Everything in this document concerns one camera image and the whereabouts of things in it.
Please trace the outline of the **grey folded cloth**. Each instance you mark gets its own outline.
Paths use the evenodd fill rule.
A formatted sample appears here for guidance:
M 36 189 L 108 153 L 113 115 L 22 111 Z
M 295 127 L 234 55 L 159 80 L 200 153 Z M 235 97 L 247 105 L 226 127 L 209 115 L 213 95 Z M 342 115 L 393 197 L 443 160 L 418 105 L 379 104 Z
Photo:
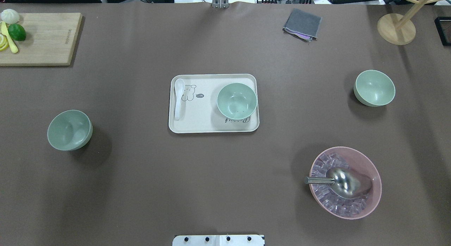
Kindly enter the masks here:
M 318 38 L 317 33 L 321 22 L 322 17 L 295 8 L 284 24 L 283 30 L 306 42 L 311 42 Z

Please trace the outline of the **yellow lemon slices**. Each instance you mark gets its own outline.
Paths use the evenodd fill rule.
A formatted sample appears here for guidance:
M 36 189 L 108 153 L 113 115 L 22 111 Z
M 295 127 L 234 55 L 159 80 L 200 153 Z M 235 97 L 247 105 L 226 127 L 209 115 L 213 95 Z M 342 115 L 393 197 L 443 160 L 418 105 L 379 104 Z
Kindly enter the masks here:
M 0 34 L 0 51 L 4 51 L 9 47 L 8 39 L 5 35 Z

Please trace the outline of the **pink bowl with ice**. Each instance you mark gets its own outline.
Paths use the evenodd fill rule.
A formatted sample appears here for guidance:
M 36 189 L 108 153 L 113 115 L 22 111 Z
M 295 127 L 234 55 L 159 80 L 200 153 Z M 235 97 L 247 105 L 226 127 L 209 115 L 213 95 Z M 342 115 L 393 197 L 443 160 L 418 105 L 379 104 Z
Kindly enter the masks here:
M 332 167 L 351 169 L 369 177 L 372 188 L 353 199 L 338 196 L 329 185 L 311 184 L 309 188 L 317 203 L 327 212 L 342 219 L 360 219 L 369 215 L 380 202 L 382 181 L 373 162 L 363 153 L 350 147 L 332 147 L 320 153 L 311 166 L 309 176 L 326 177 Z

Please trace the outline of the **white ceramic spoon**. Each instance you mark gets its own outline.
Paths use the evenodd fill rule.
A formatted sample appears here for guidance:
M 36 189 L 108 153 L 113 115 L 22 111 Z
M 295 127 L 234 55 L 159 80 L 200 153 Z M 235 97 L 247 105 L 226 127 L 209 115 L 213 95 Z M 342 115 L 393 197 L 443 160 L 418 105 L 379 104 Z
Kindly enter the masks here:
M 175 107 L 174 107 L 174 119 L 179 120 L 180 112 L 181 112 L 181 102 L 182 96 L 185 92 L 185 81 L 181 78 L 177 79 L 174 83 L 174 91 L 175 91 Z

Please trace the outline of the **yellow plastic knife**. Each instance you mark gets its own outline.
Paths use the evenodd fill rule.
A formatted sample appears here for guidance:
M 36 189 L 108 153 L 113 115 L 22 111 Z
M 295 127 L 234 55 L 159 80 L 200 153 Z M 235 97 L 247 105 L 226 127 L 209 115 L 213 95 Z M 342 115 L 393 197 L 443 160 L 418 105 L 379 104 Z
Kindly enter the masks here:
M 10 34 L 7 29 L 7 24 L 4 21 L 1 22 L 1 33 L 7 38 L 11 52 L 14 54 L 18 53 L 18 47 L 16 46 L 13 39 L 10 37 Z

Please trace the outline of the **green lime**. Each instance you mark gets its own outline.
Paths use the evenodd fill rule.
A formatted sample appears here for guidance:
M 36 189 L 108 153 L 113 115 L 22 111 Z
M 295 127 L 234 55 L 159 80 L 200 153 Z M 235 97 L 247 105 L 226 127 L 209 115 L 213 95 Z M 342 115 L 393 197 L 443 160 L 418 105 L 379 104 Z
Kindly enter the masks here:
M 17 23 L 10 24 L 7 27 L 10 37 L 15 41 L 24 41 L 27 38 L 25 29 Z

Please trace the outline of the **green bowl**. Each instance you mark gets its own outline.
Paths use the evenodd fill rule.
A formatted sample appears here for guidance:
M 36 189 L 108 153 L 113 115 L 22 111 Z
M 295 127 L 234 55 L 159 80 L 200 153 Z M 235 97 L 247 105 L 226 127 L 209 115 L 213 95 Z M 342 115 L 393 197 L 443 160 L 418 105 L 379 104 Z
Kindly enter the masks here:
M 354 95 L 362 104 L 370 107 L 385 106 L 396 95 L 393 81 L 383 72 L 366 70 L 354 82 Z
M 50 145 L 61 151 L 73 151 L 85 146 L 92 137 L 93 125 L 79 110 L 67 110 L 56 116 L 47 129 Z
M 222 115 L 232 120 L 251 116 L 257 108 L 257 95 L 251 87 L 242 83 L 231 83 L 222 87 L 216 98 Z

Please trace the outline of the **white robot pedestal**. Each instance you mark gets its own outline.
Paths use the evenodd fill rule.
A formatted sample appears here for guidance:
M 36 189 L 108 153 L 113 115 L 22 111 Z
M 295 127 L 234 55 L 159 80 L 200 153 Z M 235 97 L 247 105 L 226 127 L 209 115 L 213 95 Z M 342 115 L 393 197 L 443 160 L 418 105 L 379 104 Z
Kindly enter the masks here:
M 173 246 L 264 246 L 264 235 L 179 235 L 172 241 Z

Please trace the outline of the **wooden mug tree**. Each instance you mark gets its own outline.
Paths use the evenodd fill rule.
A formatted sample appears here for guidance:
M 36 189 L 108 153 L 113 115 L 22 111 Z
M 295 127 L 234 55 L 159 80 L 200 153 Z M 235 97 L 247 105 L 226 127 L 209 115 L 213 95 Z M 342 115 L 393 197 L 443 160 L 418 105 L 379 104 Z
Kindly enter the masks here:
M 378 33 L 388 42 L 394 45 L 407 45 L 416 35 L 416 28 L 410 20 L 424 5 L 442 0 L 406 0 L 413 6 L 405 14 L 390 13 L 382 16 L 377 21 Z

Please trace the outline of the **metal ice scoop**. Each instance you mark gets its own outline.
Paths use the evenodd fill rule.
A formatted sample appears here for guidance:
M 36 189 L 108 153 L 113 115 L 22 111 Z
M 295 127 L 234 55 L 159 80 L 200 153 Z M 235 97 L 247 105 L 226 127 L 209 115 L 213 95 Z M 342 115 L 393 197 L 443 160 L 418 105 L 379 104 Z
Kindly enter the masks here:
M 329 185 L 338 196 L 353 199 L 363 196 L 372 188 L 372 179 L 343 167 L 332 167 L 325 177 L 305 177 L 305 184 Z

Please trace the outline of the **aluminium frame post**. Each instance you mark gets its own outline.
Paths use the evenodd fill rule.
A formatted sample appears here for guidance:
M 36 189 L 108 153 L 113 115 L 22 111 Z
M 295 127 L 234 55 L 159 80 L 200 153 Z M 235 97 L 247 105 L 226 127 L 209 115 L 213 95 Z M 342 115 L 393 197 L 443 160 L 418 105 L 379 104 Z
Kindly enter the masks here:
M 229 8 L 229 0 L 212 0 L 211 2 L 213 8 Z

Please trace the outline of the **wooden cutting board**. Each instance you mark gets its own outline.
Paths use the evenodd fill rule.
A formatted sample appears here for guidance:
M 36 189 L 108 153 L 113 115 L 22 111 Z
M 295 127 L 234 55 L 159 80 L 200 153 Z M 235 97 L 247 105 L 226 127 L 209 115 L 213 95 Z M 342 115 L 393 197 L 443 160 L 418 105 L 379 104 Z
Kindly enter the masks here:
M 27 37 L 18 53 L 1 51 L 1 66 L 69 66 L 81 26 L 81 13 L 20 13 Z

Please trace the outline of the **green bowl on tray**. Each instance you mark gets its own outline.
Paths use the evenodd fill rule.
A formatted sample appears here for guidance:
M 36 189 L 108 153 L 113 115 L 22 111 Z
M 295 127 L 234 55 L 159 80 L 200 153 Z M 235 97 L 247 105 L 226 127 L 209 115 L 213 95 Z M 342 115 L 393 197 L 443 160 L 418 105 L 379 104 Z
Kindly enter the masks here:
M 222 115 L 232 120 L 251 116 L 257 108 L 257 95 L 251 87 L 242 83 L 231 83 L 222 87 L 216 98 Z

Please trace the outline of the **beige serving tray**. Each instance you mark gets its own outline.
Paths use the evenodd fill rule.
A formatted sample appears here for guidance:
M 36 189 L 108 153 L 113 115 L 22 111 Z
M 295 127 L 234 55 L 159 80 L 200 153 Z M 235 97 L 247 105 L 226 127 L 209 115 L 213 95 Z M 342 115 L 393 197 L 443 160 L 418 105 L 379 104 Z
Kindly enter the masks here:
M 176 80 L 185 82 L 185 92 L 180 98 L 180 116 L 175 119 Z M 251 74 L 190 74 L 177 75 L 171 80 L 168 126 L 174 133 L 225 133 L 252 132 L 259 127 L 259 112 L 242 120 L 224 116 L 218 109 L 216 99 L 220 90 L 232 83 L 242 83 L 255 94 L 257 81 Z

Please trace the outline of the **white garlic bulb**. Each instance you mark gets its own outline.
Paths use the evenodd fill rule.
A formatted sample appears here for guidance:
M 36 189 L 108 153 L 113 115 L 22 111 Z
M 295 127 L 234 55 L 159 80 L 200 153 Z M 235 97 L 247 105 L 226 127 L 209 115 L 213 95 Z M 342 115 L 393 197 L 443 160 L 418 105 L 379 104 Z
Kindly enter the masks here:
M 5 9 L 0 14 L 1 20 L 7 24 L 14 24 L 20 21 L 20 14 L 13 9 Z

